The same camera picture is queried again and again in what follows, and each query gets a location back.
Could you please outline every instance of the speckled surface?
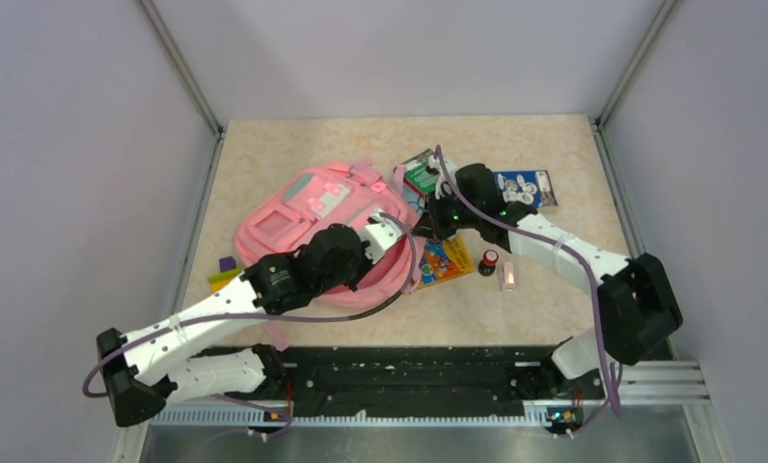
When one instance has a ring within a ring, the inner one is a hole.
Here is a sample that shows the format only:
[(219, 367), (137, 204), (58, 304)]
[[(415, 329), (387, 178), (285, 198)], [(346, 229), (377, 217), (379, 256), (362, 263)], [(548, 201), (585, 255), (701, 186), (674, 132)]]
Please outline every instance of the speckled surface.
[[(583, 115), (231, 122), (183, 307), (208, 296), (206, 279), (217, 272), (219, 258), (236, 256), (233, 237), (242, 219), (304, 167), (370, 157), (389, 177), (399, 161), (436, 144), (458, 165), (548, 169), (561, 204), (549, 219), (597, 246), (626, 252)], [(473, 231), (463, 236), (479, 261), (486, 243)], [(507, 259), (503, 251), (501, 259)], [(501, 292), (496, 276), (476, 272), (402, 296), (368, 319), (277, 326), (296, 345), (551, 344), (591, 326), (588, 296), (536, 262), (511, 259), (519, 279), (514, 292)], [(352, 312), (313, 303), (296, 314)], [(269, 342), (260, 327), (226, 339), (256, 342)]]

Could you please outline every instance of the purple block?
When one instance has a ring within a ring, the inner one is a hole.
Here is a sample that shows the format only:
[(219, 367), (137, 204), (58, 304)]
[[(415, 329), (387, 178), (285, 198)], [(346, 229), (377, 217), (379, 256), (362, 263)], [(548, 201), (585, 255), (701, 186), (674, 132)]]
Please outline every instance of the purple block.
[(219, 273), (230, 272), (236, 268), (236, 259), (233, 256), (219, 259)]

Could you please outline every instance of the gray wall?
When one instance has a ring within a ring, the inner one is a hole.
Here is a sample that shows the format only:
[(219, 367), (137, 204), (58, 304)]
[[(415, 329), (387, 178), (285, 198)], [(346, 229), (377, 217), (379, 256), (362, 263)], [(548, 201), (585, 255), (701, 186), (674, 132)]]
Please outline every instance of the gray wall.
[(157, 0), (222, 121), (599, 113), (661, 0)]
[(768, 462), (768, 1), (687, 1), (611, 127), (738, 461)]
[(210, 149), (133, 1), (0, 1), (0, 462), (107, 461), (94, 337), (165, 310)]

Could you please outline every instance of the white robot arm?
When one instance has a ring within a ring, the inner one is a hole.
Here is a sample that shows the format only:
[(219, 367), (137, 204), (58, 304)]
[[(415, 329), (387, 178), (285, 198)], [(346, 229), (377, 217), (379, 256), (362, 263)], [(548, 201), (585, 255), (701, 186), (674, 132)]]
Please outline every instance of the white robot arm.
[(359, 231), (333, 225), (295, 252), (265, 256), (205, 300), (146, 328), (101, 333), (100, 372), (117, 425), (134, 425), (195, 397), (278, 389), (284, 368), (271, 346), (193, 356), (268, 315), (305, 307), (335, 286), (354, 289), (403, 237), (386, 214), (376, 211), (370, 222)]
[[(446, 194), (427, 198), (426, 212), (413, 233), (441, 239), (460, 229), (476, 229), (484, 240), (548, 266), (589, 295), (596, 291), (608, 357), (635, 365), (682, 323), (657, 258), (644, 254), (631, 259), (604, 251), (551, 224), (528, 205), (507, 203), (492, 172), (482, 164), (457, 169), (454, 182), (481, 215), (494, 220), (484, 221), (459, 197)], [(508, 232), (507, 227), (490, 223), (495, 221), (525, 233)], [(167, 404), (194, 397), (273, 395), (283, 384), (285, 370), (271, 346), (258, 344), (229, 355), (197, 355), (269, 315), (305, 307), (333, 287), (354, 289), (402, 237), (400, 226), (379, 212), (359, 231), (333, 225), (295, 252), (261, 258), (219, 292), (185, 311), (128, 333), (115, 329), (101, 333), (96, 341), (97, 369), (117, 425), (143, 422)], [(594, 282), (587, 278), (586, 262)], [(590, 329), (549, 353), (541, 361), (540, 376), (547, 388), (558, 388), (599, 366), (595, 333)], [(88, 381), (84, 393), (98, 396), (88, 392)]]

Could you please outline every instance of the pink eraser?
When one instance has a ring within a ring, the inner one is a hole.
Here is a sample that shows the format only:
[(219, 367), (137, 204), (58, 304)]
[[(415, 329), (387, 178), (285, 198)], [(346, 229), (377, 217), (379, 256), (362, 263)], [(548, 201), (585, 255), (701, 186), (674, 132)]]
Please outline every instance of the pink eraser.
[(510, 261), (505, 261), (504, 266), (501, 267), (501, 290), (512, 291), (514, 290), (514, 265)]

